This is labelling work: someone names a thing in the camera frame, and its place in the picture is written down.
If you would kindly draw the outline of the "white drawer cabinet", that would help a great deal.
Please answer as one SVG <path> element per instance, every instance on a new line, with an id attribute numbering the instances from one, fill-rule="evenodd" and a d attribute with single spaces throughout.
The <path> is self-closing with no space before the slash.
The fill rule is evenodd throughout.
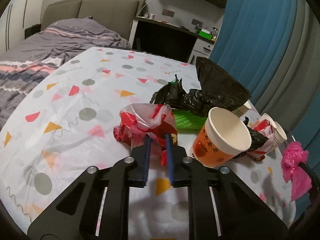
<path id="1" fill-rule="evenodd" d="M 198 38 L 191 51 L 188 63 L 195 65 L 197 57 L 208 58 L 212 52 L 213 46 L 213 43 Z"/>

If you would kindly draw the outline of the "pink plastic bag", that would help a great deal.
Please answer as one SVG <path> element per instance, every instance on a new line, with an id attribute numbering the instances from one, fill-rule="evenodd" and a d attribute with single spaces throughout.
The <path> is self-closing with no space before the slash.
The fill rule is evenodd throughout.
<path id="1" fill-rule="evenodd" d="M 309 152 L 303 150 L 298 141 L 292 141 L 286 147 L 281 160 L 281 169 L 285 183 L 292 181 L 291 202 L 294 202 L 312 188 L 310 176 L 299 164 L 306 164 Z"/>

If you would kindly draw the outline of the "white grid paper cup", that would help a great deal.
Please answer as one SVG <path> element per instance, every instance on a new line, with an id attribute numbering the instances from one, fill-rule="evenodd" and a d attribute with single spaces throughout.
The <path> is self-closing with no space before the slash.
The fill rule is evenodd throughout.
<path id="1" fill-rule="evenodd" d="M 264 114 L 258 119 L 259 122 L 262 122 L 262 121 L 264 121 L 264 120 L 269 121 L 270 125 L 273 126 L 274 128 L 276 128 L 276 123 L 274 122 L 274 120 L 273 120 L 267 113 L 264 113 Z"/>

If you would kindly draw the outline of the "dark wooden desk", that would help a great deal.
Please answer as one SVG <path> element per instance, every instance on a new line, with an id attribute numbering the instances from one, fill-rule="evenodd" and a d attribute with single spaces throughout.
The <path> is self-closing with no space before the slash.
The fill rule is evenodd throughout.
<path id="1" fill-rule="evenodd" d="M 198 38 L 214 44 L 214 41 L 187 29 L 136 17 L 132 23 L 129 43 L 133 50 L 187 63 Z"/>

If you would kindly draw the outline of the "orange paper cup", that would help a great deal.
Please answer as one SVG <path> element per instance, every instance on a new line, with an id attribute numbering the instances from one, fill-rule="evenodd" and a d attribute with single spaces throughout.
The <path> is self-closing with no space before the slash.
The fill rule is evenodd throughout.
<path id="1" fill-rule="evenodd" d="M 231 111 L 214 107 L 208 113 L 192 149 L 195 158 L 214 168 L 246 152 L 252 143 L 247 126 Z"/>

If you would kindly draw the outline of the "green box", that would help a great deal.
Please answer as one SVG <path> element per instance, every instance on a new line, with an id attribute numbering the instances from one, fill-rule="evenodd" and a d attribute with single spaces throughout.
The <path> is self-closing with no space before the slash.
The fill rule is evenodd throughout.
<path id="1" fill-rule="evenodd" d="M 212 39 L 212 33 L 209 30 L 201 29 L 198 33 L 199 36 L 204 37 L 206 39 L 211 40 Z"/>

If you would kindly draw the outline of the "grey striped duvet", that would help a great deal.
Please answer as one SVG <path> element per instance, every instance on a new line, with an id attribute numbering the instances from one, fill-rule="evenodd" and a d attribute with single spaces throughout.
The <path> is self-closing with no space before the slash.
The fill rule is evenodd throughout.
<path id="1" fill-rule="evenodd" d="M 128 40 L 90 17 L 60 20 L 1 55 L 1 125 L 50 73 L 91 47 L 129 49 Z"/>

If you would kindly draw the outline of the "grey upholstered headboard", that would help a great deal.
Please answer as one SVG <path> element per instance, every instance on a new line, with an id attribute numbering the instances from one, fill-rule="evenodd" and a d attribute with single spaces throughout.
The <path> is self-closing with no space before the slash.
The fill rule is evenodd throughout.
<path id="1" fill-rule="evenodd" d="M 131 22 L 139 15 L 146 0 L 64 0 L 48 5 L 41 29 L 70 18 L 91 17 L 100 25 L 128 39 Z"/>

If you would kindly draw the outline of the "green foam net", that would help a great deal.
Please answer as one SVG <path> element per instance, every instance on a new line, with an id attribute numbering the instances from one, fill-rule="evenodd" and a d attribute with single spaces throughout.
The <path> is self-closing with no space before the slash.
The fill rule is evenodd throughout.
<path id="1" fill-rule="evenodd" d="M 193 115 L 190 111 L 172 110 L 177 129 L 201 129 L 206 122 L 206 117 Z"/>

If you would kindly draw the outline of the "black plastic bag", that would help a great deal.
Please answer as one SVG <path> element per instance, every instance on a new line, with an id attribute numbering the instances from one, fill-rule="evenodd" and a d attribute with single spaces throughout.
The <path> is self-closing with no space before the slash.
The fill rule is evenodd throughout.
<path id="1" fill-rule="evenodd" d="M 208 117 L 213 107 L 222 107 L 232 112 L 251 98 L 247 88 L 213 61 L 198 57 L 195 67 L 200 89 L 186 92 L 182 79 L 175 76 L 173 81 L 154 92 L 150 103 L 169 105 L 171 109 Z"/>

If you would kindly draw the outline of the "white wardrobe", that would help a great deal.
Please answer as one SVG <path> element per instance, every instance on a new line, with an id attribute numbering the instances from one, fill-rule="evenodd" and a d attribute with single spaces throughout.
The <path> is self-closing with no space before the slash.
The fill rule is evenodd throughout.
<path id="1" fill-rule="evenodd" d="M 1 15 L 1 53 L 24 39 L 25 29 L 40 23 L 43 0 L 10 0 Z"/>

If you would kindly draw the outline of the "red white plastic bag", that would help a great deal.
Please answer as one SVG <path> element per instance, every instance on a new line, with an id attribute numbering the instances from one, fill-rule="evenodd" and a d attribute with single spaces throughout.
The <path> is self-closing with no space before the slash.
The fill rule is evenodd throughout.
<path id="1" fill-rule="evenodd" d="M 131 148 L 143 145 L 144 138 L 151 138 L 151 157 L 158 157 L 162 166 L 167 165 L 167 134 L 177 145 L 177 128 L 169 105 L 133 103 L 119 113 L 120 124 L 113 129 L 116 141 Z"/>

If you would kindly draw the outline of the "blue and grey curtain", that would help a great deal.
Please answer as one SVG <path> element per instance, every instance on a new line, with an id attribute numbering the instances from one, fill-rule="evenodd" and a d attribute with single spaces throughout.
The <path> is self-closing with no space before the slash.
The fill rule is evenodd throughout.
<path id="1" fill-rule="evenodd" d="M 309 152 L 319 171 L 319 0 L 227 0 L 210 59 Z"/>

